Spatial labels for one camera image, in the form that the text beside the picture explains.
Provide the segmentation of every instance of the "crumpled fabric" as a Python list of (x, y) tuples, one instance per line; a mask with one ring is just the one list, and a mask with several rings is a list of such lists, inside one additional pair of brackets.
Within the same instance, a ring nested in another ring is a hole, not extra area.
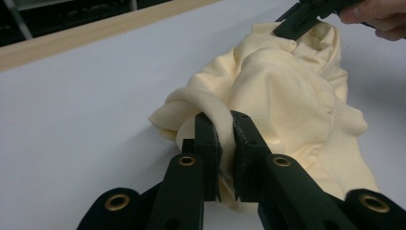
[(236, 47), (168, 95), (150, 121), (181, 149), (183, 139), (194, 138), (194, 116), (206, 113), (223, 148), (220, 204), (236, 211), (256, 205), (233, 196), (230, 110), (250, 116), (269, 149), (296, 159), (326, 193), (344, 199), (353, 189), (378, 191), (357, 142), (368, 125), (347, 105), (338, 30), (319, 23), (294, 41), (274, 36), (278, 25), (254, 25)]

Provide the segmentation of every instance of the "human hand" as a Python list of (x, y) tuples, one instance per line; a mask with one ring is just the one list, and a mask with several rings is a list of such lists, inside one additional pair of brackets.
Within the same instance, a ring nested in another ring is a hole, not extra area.
[(361, 0), (342, 10), (340, 18), (345, 24), (367, 22), (387, 40), (406, 37), (406, 0)]

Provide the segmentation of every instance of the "bolt hole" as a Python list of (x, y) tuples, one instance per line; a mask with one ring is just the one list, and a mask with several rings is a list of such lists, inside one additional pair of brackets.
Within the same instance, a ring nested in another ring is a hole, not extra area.
[(122, 210), (129, 203), (129, 196), (125, 194), (117, 194), (109, 197), (105, 203), (104, 208), (110, 212)]
[(178, 229), (180, 226), (180, 221), (177, 218), (170, 218), (165, 222), (165, 228), (168, 230)]
[(196, 162), (196, 159), (194, 159), (191, 156), (184, 156), (181, 157), (178, 161), (178, 163), (182, 166), (191, 166), (194, 165), (194, 163)]
[(323, 226), (327, 230), (339, 230), (340, 228), (338, 227), (338, 224), (332, 220), (324, 220), (323, 221)]
[(280, 156), (274, 158), (274, 163), (281, 167), (290, 166), (290, 161)]
[(372, 195), (363, 194), (359, 197), (359, 200), (365, 207), (377, 213), (388, 213), (390, 210), (386, 202)]

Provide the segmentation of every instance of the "wooden edge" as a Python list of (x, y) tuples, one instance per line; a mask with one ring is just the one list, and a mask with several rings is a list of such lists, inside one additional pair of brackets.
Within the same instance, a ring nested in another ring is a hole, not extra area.
[(50, 57), (219, 0), (173, 0), (0, 48), (0, 71)]

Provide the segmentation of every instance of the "white surface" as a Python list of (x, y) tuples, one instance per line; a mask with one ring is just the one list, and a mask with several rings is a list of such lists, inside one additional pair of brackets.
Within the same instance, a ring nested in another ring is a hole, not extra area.
[[(177, 149), (148, 115), (293, 3), (225, 0), (0, 73), (0, 229), (75, 229), (102, 193), (159, 182)], [(361, 151), (383, 194), (406, 208), (406, 43), (327, 21), (342, 31), (349, 102), (370, 125)], [(257, 215), (211, 203), (204, 225), (261, 229)]]

